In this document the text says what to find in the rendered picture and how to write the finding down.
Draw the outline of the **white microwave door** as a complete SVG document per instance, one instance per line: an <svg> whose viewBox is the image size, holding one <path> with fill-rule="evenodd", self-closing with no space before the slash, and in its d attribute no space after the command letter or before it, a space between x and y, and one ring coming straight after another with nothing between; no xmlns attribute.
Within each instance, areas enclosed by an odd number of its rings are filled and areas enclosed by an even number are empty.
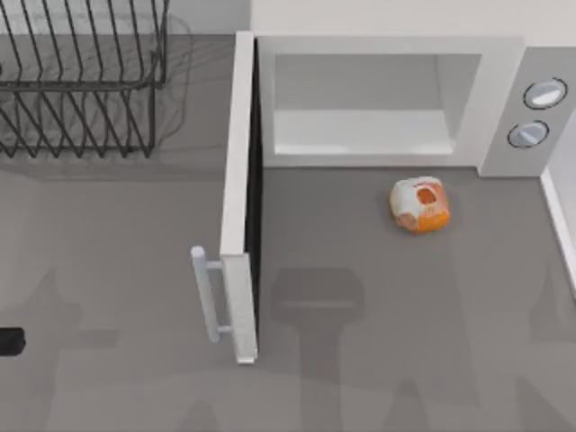
<svg viewBox="0 0 576 432"><path fill-rule="evenodd" d="M235 37L220 258L236 361L258 358L263 149L257 39Z"/></svg>

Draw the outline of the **orange and white bag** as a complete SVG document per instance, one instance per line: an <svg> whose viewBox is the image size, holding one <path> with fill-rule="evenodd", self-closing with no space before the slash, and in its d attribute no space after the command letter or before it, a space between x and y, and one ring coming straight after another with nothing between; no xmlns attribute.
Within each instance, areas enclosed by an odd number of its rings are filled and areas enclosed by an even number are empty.
<svg viewBox="0 0 576 432"><path fill-rule="evenodd" d="M389 194L391 216L411 233L441 230L451 220L443 183L433 176L419 176L395 183Z"/></svg>

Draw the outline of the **pale microwave oven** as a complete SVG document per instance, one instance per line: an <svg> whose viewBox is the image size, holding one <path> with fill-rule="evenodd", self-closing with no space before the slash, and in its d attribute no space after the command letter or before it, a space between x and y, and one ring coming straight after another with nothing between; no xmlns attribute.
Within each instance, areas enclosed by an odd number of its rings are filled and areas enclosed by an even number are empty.
<svg viewBox="0 0 576 432"><path fill-rule="evenodd" d="M251 0L267 167L539 176L576 108L576 0ZM524 92L568 94L532 110ZM516 125L549 135L514 148Z"/></svg>

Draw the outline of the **small grey microwave knob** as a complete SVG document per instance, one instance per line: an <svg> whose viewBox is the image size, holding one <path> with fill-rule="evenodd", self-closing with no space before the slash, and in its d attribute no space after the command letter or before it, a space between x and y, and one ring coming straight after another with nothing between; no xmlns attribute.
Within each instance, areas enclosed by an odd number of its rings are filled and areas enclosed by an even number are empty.
<svg viewBox="0 0 576 432"><path fill-rule="evenodd" d="M508 143L517 149L530 149L543 143L549 135L549 127L543 121L531 121L516 125L508 133Z"/></svg>

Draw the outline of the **large grey microwave knob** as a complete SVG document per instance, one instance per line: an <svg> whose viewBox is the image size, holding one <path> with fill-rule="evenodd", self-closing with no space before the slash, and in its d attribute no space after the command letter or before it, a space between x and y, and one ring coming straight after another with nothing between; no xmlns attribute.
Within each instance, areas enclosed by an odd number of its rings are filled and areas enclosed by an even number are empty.
<svg viewBox="0 0 576 432"><path fill-rule="evenodd" d="M530 85L524 92L523 101L529 109L546 110L559 104L567 94L567 84L553 77Z"/></svg>

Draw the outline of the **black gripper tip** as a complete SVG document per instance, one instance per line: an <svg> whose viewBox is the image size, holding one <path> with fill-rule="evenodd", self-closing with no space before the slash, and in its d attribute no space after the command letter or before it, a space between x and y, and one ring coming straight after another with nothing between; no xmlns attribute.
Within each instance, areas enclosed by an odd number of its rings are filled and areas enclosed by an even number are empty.
<svg viewBox="0 0 576 432"><path fill-rule="evenodd" d="M19 356L26 347L26 336L23 328L0 328L0 357Z"/></svg>

